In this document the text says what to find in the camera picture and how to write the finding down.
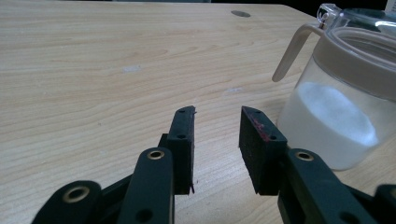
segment white liquid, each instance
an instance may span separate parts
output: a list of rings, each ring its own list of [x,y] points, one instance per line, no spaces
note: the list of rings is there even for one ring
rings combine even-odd
[[[292,148],[313,151],[335,170],[362,161],[378,144],[368,117],[343,93],[312,82],[300,84],[277,121]]]

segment plastic pitcher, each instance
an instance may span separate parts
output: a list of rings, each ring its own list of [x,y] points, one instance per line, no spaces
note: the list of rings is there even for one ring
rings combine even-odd
[[[345,170],[396,133],[396,15],[321,5],[318,22],[294,34],[273,81],[312,32],[320,39],[277,126],[291,147]]]

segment wood grain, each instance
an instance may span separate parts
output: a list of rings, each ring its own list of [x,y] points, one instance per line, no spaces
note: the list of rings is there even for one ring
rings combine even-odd
[[[195,105],[196,193],[177,196],[176,223],[281,223],[276,197],[254,194],[240,109],[276,120],[318,39],[285,79],[271,76],[312,20],[278,5],[1,1],[0,222],[31,222],[72,181],[129,175]],[[394,183],[395,143],[337,175],[369,193]]]

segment black plastic part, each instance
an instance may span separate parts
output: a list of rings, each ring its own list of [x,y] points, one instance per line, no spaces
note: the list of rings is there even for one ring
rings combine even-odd
[[[189,194],[192,188],[194,117],[194,106],[180,108],[175,113],[169,134],[164,133],[159,144],[159,147],[168,148],[173,155],[175,194]]]
[[[154,147],[139,156],[117,223],[174,223],[173,159],[170,150]]]
[[[303,224],[305,222],[306,217],[304,210],[300,206],[294,190],[286,178],[280,188],[277,206],[279,207],[283,223]]]
[[[116,223],[131,178],[132,175],[128,175],[122,180],[102,189],[104,210],[100,213],[100,224]]]
[[[381,185],[376,189],[373,207],[381,223],[396,223],[396,185]]]
[[[283,164],[304,223],[376,223],[317,154],[292,149]]]
[[[256,193],[277,195],[281,182],[279,158],[287,139],[260,110],[242,106],[239,147]]]
[[[58,189],[40,209],[34,224],[96,223],[102,192],[93,181],[76,181]]]

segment beige lid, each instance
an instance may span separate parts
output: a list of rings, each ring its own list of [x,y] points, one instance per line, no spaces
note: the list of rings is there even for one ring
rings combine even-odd
[[[313,57],[327,74],[396,101],[396,39],[359,28],[335,28],[322,36]]]

